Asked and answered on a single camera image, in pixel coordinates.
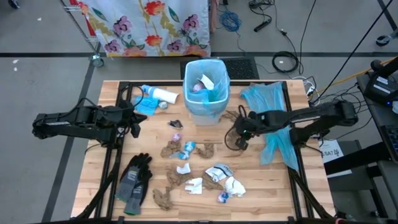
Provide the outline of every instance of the black floor mat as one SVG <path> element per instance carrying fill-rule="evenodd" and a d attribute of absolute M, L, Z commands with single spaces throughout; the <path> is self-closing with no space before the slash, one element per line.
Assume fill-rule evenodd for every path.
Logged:
<path fill-rule="evenodd" d="M 258 80 L 260 79 L 254 57 L 221 58 L 232 80 Z M 185 76 L 186 62 L 180 62 L 181 79 Z"/>

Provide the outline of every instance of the gray floor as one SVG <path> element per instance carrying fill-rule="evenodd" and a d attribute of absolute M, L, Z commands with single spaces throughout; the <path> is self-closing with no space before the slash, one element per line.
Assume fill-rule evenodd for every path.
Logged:
<path fill-rule="evenodd" d="M 83 37 L 63 12 L 58 1 L 20 0 L 19 10 L 11 9 L 5 0 L 0 1 L 0 53 L 24 52 L 90 52 Z M 278 26 L 288 32 L 299 48 L 300 38 L 312 0 L 278 0 Z M 229 0 L 228 9 L 242 20 L 239 30 L 239 45 L 247 52 L 265 52 L 264 56 L 280 50 L 292 50 L 290 44 L 275 29 L 274 21 L 258 33 L 253 28 L 262 21 L 247 7 L 247 1 Z M 321 57 L 304 57 L 304 76 L 313 75 L 319 88 L 325 87 L 334 77 L 362 35 L 380 13 L 377 1 L 319 0 L 314 8 L 302 47 L 303 52 L 320 52 Z M 392 17 L 398 21 L 398 2 L 390 6 Z M 267 11 L 275 18 L 274 8 Z M 76 13 L 79 23 L 84 23 Z M 392 31 L 387 19 L 382 16 L 369 33 L 358 52 L 398 52 L 398 41 L 381 48 L 374 40 Z M 218 29 L 211 37 L 214 53 L 234 54 L 238 36 Z M 329 57 L 340 53 L 341 57 Z M 353 57 L 341 73 L 347 77 L 369 67 L 372 60 L 389 57 Z M 179 79 L 179 62 L 186 58 L 105 58 L 105 66 L 94 70 L 87 97 L 94 102 L 103 80 Z M 256 57 L 256 62 L 268 71 L 273 71 L 270 57 Z M 31 124 L 38 113 L 68 111 L 77 102 L 85 80 L 89 61 L 87 58 L 0 58 L 1 104 L 3 110 L 3 150 L 0 156 L 0 220 L 2 223 L 40 222 L 49 198 L 50 189 L 65 145 L 65 137 L 38 140 L 31 134 Z M 288 78 L 285 75 L 269 74 L 258 67 L 260 78 Z M 351 87 L 355 79 L 331 88 L 328 93 Z M 359 115 L 359 123 L 350 128 L 333 128 L 329 138 L 362 126 L 370 117 L 365 111 Z M 380 141 L 376 127 L 371 121 L 362 130 L 349 134 L 342 140 L 358 139 L 362 147 Z M 67 165 L 63 184 L 55 206 L 52 220 L 66 220 L 72 210 L 74 195 L 84 158 L 87 140 L 75 139 Z M 385 188 L 382 181 L 377 184 Z M 384 194 L 389 214 L 394 216 L 394 207 Z M 356 216 L 367 215 L 374 209 L 372 203 L 356 208 L 357 204 L 369 202 L 367 192 L 334 192 L 333 199 L 339 209 Z"/>

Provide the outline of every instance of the floral fabric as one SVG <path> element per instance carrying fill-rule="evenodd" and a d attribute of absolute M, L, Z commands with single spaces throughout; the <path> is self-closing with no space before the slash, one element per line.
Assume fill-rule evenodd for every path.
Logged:
<path fill-rule="evenodd" d="M 208 0 L 80 0 L 108 57 L 210 56 Z"/>

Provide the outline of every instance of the plastic bag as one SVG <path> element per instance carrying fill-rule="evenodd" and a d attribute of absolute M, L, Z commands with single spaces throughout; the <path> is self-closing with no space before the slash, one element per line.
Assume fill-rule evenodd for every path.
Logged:
<path fill-rule="evenodd" d="M 196 85 L 206 75 L 214 84 L 212 90 L 193 92 Z M 218 59 L 202 59 L 189 62 L 185 68 L 183 81 L 184 102 L 187 109 L 199 116 L 221 114 L 229 101 L 229 76 L 225 64 Z"/>
<path fill-rule="evenodd" d="M 286 111 L 281 82 L 273 83 L 271 85 L 251 85 L 242 90 L 241 97 L 246 99 L 250 109 L 257 113 L 269 110 Z M 290 141 L 289 127 L 283 128 L 274 133 L 265 134 L 264 138 L 267 145 L 261 152 L 262 165 L 270 164 L 272 162 L 275 150 L 278 147 L 285 164 L 292 169 L 299 169 L 294 147 Z"/>

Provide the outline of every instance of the wooden tabletop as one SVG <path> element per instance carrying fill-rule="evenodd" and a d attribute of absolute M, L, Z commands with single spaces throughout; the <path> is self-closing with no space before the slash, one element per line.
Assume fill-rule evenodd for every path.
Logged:
<path fill-rule="evenodd" d="M 307 97 L 303 82 L 300 80 L 286 80 L 293 110 L 308 107 Z M 104 81 L 99 96 L 99 105 L 115 105 L 118 94 L 119 81 Z M 127 166 L 130 159 L 140 152 L 147 152 L 153 160 L 150 163 L 150 170 L 154 174 L 149 182 L 147 197 L 141 206 L 141 215 L 130 216 L 123 213 L 125 203 L 116 200 L 114 204 L 113 219 L 118 216 L 125 216 L 126 220 L 213 220 L 213 221 L 285 221 L 288 216 L 295 216 L 292 203 L 289 176 L 286 165 L 283 163 L 279 151 L 275 153 L 275 159 L 269 165 L 260 166 L 260 153 L 264 149 L 264 138 L 253 138 L 249 141 L 248 149 L 238 157 L 236 152 L 230 151 L 223 144 L 223 138 L 232 122 L 221 119 L 220 123 L 214 126 L 196 126 L 185 108 L 181 86 L 162 86 L 160 88 L 180 93 L 175 105 L 169 104 L 167 110 L 157 109 L 154 116 L 140 124 L 141 133 L 139 138 L 134 139 L 130 134 L 126 135 L 123 146 L 120 174 Z M 231 86 L 231 97 L 227 110 L 237 111 L 238 105 L 247 106 L 246 101 L 240 99 L 239 93 L 245 86 Z M 198 147 L 203 143 L 215 144 L 215 155 L 211 159 L 202 159 L 193 151 L 188 162 L 194 177 L 201 177 L 207 168 L 217 162 L 230 166 L 234 177 L 246 188 L 242 198 L 231 198 L 226 204 L 216 201 L 218 190 L 205 190 L 201 195 L 191 195 L 184 191 L 184 184 L 171 191 L 171 200 L 174 207 L 170 211 L 163 211 L 155 204 L 152 198 L 152 190 L 159 189 L 163 193 L 169 185 L 166 172 L 168 169 L 175 169 L 176 166 L 183 166 L 186 161 L 178 159 L 161 158 L 160 151 L 171 139 L 175 130 L 167 126 L 170 120 L 179 119 L 184 125 L 181 130 L 183 143 L 195 141 Z M 97 144 L 90 141 L 88 146 Z M 309 146 L 318 148 L 315 140 L 307 143 Z M 78 215 L 91 201 L 100 186 L 101 173 L 106 150 L 101 147 L 90 149 L 84 160 L 80 181 L 72 210 L 72 217 Z M 326 177 L 322 157 L 319 152 L 313 149 L 301 149 L 302 159 L 306 171 L 309 189 L 317 200 L 332 215 L 334 205 Z M 299 190 L 300 204 L 303 216 L 307 214 L 304 199 Z M 109 189 L 104 196 L 102 216 L 105 216 L 108 202 Z"/>

